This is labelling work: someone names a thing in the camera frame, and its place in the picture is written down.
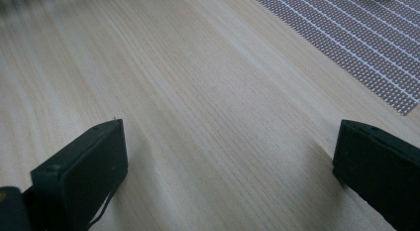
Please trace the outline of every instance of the table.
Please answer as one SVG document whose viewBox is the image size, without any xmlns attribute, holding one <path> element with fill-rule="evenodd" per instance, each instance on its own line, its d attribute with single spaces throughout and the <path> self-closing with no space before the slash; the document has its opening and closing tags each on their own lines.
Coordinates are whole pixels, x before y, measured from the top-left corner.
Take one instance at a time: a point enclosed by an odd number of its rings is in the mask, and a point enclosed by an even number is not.
<svg viewBox="0 0 420 231">
<path fill-rule="evenodd" d="M 340 121 L 420 147 L 420 108 L 400 116 L 256 0 L 0 17 L 0 186 L 114 117 L 129 173 L 91 230 L 393 230 L 331 173 Z"/>
</svg>

